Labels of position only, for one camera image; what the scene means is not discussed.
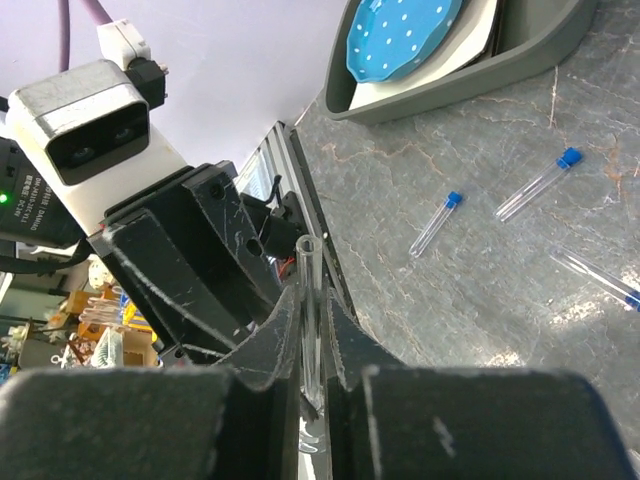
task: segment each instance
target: gray marble table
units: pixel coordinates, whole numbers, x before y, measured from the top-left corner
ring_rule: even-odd
[[[563,244],[640,284],[640,2],[602,2],[555,71],[374,127],[299,125],[359,319],[412,365],[585,375],[640,451],[640,315],[553,262]],[[493,211],[575,146],[585,160],[507,224]],[[466,201],[422,258],[450,190]]]

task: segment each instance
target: test tube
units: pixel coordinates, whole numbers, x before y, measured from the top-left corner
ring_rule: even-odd
[[[414,258],[418,258],[424,252],[424,249],[427,248],[429,242],[433,240],[440,227],[444,224],[445,220],[449,218],[451,212],[456,208],[456,206],[462,201],[462,195],[458,192],[451,192],[444,203],[440,206],[438,211],[435,213],[433,218],[429,220],[427,226],[424,227],[424,230],[418,236],[418,239],[413,242],[411,248],[409,249],[409,255]]]
[[[303,235],[296,242],[302,313],[302,388],[309,402],[322,407],[320,309],[323,295],[322,240]]]
[[[562,266],[582,275],[595,283],[605,292],[613,295],[626,305],[640,312],[640,292],[630,287],[622,280],[608,274],[600,267],[582,258],[577,253],[561,246],[555,246],[550,251],[551,258]]]
[[[569,169],[582,160],[582,154],[575,148],[568,148],[562,156],[536,175],[533,180],[514,193],[495,211],[495,216],[506,222],[522,207],[537,197],[549,185],[564,176]]]

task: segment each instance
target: white plate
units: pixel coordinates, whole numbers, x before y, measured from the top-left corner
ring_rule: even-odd
[[[349,110],[393,97],[441,79],[480,55],[491,36],[498,0],[468,0],[442,45],[405,78],[384,83],[358,83]]]

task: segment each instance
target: gray plastic container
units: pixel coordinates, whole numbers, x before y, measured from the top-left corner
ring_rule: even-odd
[[[591,25],[597,3],[505,0],[497,55],[428,85],[349,110],[356,81],[346,67],[346,39],[360,4],[360,0],[349,0],[323,91],[326,113],[332,120],[370,125],[440,108],[542,73],[578,46]]]

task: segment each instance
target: blue polka dot plate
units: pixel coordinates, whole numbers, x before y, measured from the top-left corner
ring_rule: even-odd
[[[359,83],[400,79],[444,40],[463,0],[362,0],[347,37],[347,69]]]

